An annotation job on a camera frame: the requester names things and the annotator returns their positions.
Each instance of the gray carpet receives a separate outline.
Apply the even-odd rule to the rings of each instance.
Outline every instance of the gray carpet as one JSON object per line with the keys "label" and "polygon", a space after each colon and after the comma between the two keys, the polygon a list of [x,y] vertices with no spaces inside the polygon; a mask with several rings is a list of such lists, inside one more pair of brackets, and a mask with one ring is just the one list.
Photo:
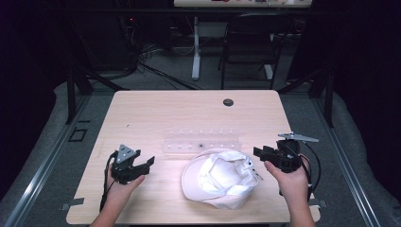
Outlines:
{"label": "gray carpet", "polygon": [[[295,47],[296,42],[288,41],[283,53],[284,57],[280,62],[275,89],[285,85],[285,75]],[[185,51],[186,49],[182,48],[177,50],[181,50],[182,53],[187,52]],[[218,41],[210,40],[206,42],[201,50],[200,79],[198,81],[190,79],[192,53],[180,55],[175,52],[154,51],[151,54],[151,58],[146,60],[146,64],[170,76],[194,83],[202,89],[219,89],[220,75],[217,70]],[[233,68],[232,70],[232,72],[243,70],[240,74],[251,71],[245,68]],[[113,73],[103,74],[105,77],[112,75]],[[144,72],[141,67],[134,74],[122,79],[114,79],[113,82],[132,90],[176,89],[159,76]],[[36,171],[41,168],[41,164],[49,155],[49,152],[52,152],[56,145],[60,145],[58,146],[60,148],[60,156],[56,158],[55,164],[51,167],[51,173],[45,179],[44,186],[40,188],[39,195],[33,198],[34,202],[26,209],[26,215],[21,217],[20,223],[23,226],[68,226],[65,221],[67,211],[60,210],[61,205],[74,198],[86,162],[113,97],[113,92],[110,88],[97,81],[92,81],[92,84],[96,89],[92,96],[81,96],[77,93],[80,108],[78,117],[69,129],[64,127],[64,122],[67,119],[66,85],[62,84],[56,89],[58,101],[41,138],[35,149],[32,150],[19,177],[0,203],[2,213],[0,225],[6,225],[14,208],[20,204],[20,199],[35,176]],[[231,84],[227,84],[228,88],[244,89],[239,85],[243,85],[243,83],[232,81]],[[264,86],[261,86],[261,82],[246,84],[245,87],[245,89],[264,88]],[[320,101],[309,99],[305,94],[306,88],[307,85],[297,89],[295,93],[283,95],[281,98],[292,130],[320,139],[319,143],[309,143],[317,151],[322,162],[322,178],[315,196],[319,200],[326,200],[329,206],[321,209],[322,218],[317,222],[317,225],[366,226],[364,216],[361,215],[349,183],[340,169],[339,158],[336,155],[337,151],[333,145],[332,138],[327,132],[327,127],[324,125],[325,122],[320,118]],[[338,96],[334,98],[333,122],[335,128],[332,131],[338,136],[342,148],[346,152],[346,156],[366,193],[366,197],[372,205],[378,222],[381,226],[401,226],[400,210],[394,208],[399,206],[399,203],[373,177],[371,169],[366,164],[366,154],[360,134],[352,117],[347,112],[346,106]],[[73,129],[86,130],[81,142],[68,142]],[[68,133],[65,136],[65,141],[58,141],[66,131]],[[316,169],[314,171],[316,179],[317,163],[306,147],[302,147],[302,152],[310,157],[313,170]]]}

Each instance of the forearm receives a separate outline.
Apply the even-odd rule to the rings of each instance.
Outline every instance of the forearm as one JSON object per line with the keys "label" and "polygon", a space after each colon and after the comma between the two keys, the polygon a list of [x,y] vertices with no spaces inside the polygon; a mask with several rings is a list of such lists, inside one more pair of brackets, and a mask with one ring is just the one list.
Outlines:
{"label": "forearm", "polygon": [[91,226],[114,226],[123,208],[113,204],[112,201],[107,201]]}
{"label": "forearm", "polygon": [[288,203],[291,227],[315,226],[309,205],[306,201],[292,201]]}

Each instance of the white cap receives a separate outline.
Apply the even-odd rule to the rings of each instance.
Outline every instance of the white cap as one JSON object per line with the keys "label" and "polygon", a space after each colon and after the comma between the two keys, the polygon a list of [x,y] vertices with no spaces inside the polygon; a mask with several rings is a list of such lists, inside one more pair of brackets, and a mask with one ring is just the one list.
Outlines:
{"label": "white cap", "polygon": [[182,175],[183,193],[188,199],[219,209],[240,208],[258,182],[251,158],[227,148],[201,152],[186,165]]}

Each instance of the wooden table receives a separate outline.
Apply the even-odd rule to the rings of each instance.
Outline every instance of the wooden table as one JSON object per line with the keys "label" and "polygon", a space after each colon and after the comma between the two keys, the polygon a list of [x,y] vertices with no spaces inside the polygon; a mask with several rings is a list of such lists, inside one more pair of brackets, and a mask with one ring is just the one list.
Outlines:
{"label": "wooden table", "polygon": [[[230,98],[233,106],[225,106]],[[184,166],[193,154],[164,152],[168,129],[234,129],[241,151],[253,158],[264,178],[238,210],[219,210],[187,200],[181,188]],[[120,144],[141,149],[134,165],[155,156],[150,174],[133,192],[117,223],[217,224],[289,222],[286,202],[275,179],[253,156],[253,147],[276,148],[277,134],[290,132],[280,97],[274,91],[125,91],[114,95],[75,199],[70,224],[89,224],[98,214],[106,161]],[[318,208],[311,207],[315,220]]]}

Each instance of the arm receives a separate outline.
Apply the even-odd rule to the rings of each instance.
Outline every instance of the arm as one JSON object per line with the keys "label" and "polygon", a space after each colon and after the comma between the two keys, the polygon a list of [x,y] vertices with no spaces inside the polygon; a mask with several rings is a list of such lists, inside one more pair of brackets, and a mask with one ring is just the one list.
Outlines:
{"label": "arm", "polygon": [[126,185],[120,183],[113,183],[111,169],[109,168],[108,187],[110,187],[107,194],[107,200],[104,204],[102,211],[96,217],[91,226],[114,226],[115,221],[118,219],[121,211],[126,206],[130,199],[132,191],[145,179],[145,176],[140,176],[131,183]]}
{"label": "arm", "polygon": [[291,227],[315,226],[307,204],[308,183],[304,169],[300,167],[294,172],[284,173],[271,162],[265,162],[265,167],[277,180],[281,193],[286,199]]}

